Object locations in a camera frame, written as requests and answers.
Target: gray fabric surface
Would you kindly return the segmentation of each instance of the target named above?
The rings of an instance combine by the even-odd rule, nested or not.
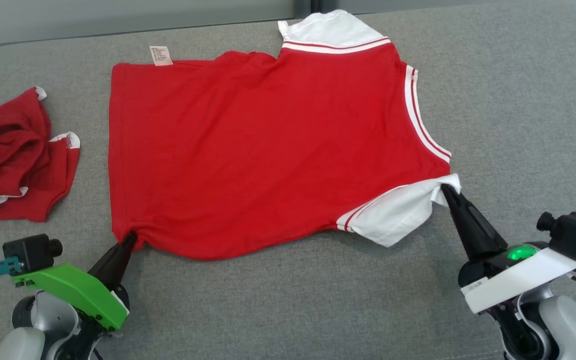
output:
[[[361,17],[418,68],[423,121],[452,151],[464,192],[512,244],[545,240],[537,218],[576,211],[576,6],[521,2]],[[274,22],[77,38],[0,47],[0,103],[41,85],[53,133],[82,141],[70,194],[47,223],[0,221],[3,242],[37,233],[62,240],[88,269],[115,240],[108,196],[110,73],[227,50],[276,55]],[[106,360],[500,360],[488,316],[457,287],[466,260],[448,210],[392,248],[323,232],[237,259],[195,262],[151,248],[125,276],[132,314]],[[576,283],[555,291],[576,300]],[[0,278],[0,341],[22,297]]]

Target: green bracket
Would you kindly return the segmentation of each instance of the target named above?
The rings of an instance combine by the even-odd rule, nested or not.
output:
[[[69,264],[12,276],[12,280],[66,301],[95,318],[106,330],[119,330],[128,317],[128,309],[101,281]]]

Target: care label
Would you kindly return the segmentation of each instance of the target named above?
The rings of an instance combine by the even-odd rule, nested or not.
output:
[[[152,61],[155,63],[155,66],[172,65],[167,46],[151,46],[150,54],[152,55]]]

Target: green plastic part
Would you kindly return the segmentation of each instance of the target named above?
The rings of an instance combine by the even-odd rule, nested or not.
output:
[[[41,289],[96,319],[106,330],[119,330],[128,310],[93,275],[73,265],[62,264],[24,275],[12,276],[29,289]]]
[[[538,248],[530,246],[529,244],[521,244],[517,247],[508,249],[508,259],[510,260],[524,260],[537,254]]]

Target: green led indicator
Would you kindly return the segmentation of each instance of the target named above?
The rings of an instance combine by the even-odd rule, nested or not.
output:
[[[521,244],[515,248],[510,248],[508,250],[508,259],[510,260],[524,260],[531,256],[537,254],[539,249],[529,244]]]

